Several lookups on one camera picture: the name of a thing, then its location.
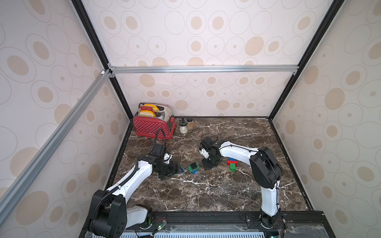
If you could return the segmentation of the red long lego brick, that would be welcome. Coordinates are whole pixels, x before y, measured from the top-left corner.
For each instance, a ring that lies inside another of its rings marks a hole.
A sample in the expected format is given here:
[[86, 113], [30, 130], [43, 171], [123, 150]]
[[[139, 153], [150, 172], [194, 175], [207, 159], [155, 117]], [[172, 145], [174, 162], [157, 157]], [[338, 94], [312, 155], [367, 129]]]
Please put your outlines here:
[[231, 164], [234, 164], [236, 166], [238, 164], [238, 161], [228, 160], [227, 165], [230, 166]]

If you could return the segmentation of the green small lego brick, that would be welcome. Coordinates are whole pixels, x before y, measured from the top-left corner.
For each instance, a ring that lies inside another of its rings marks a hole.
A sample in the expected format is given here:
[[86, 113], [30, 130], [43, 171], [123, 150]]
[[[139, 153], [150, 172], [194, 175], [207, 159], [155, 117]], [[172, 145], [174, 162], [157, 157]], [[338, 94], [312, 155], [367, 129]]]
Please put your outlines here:
[[236, 165], [235, 164], [230, 164], [230, 171], [234, 172], [236, 170]]

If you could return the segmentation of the green long lego brick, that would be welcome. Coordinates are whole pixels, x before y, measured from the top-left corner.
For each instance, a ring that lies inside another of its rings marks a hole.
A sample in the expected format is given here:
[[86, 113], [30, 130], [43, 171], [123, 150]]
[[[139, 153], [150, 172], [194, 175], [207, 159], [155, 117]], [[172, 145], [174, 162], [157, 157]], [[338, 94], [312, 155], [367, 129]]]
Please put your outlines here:
[[192, 168], [198, 168], [198, 170], [199, 170], [199, 164], [196, 163], [196, 162], [191, 163], [190, 166], [191, 166]]

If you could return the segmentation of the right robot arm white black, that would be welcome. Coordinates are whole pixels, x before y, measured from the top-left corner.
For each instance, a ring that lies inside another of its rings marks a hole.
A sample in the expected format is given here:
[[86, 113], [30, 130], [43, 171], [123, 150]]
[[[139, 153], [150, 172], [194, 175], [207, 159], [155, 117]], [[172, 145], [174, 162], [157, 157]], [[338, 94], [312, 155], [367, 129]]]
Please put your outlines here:
[[201, 140], [199, 153], [202, 163], [209, 170], [220, 164], [223, 158], [231, 158], [251, 167], [256, 183], [261, 187], [261, 225], [271, 229], [280, 215], [279, 184], [283, 172], [281, 164], [268, 147], [249, 148], [228, 140], [213, 141], [210, 137]]

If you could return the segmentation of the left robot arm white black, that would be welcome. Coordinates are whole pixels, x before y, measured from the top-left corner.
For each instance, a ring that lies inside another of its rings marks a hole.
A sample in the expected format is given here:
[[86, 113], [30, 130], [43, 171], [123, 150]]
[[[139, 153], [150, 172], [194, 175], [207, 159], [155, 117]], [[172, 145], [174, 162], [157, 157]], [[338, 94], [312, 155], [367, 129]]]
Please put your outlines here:
[[129, 199], [152, 173], [165, 180], [183, 172], [165, 145], [154, 144], [150, 152], [137, 158], [135, 166], [122, 179], [93, 194], [85, 230], [105, 238], [119, 238], [125, 229], [136, 225], [149, 229], [155, 222], [152, 208], [145, 205], [127, 208]]

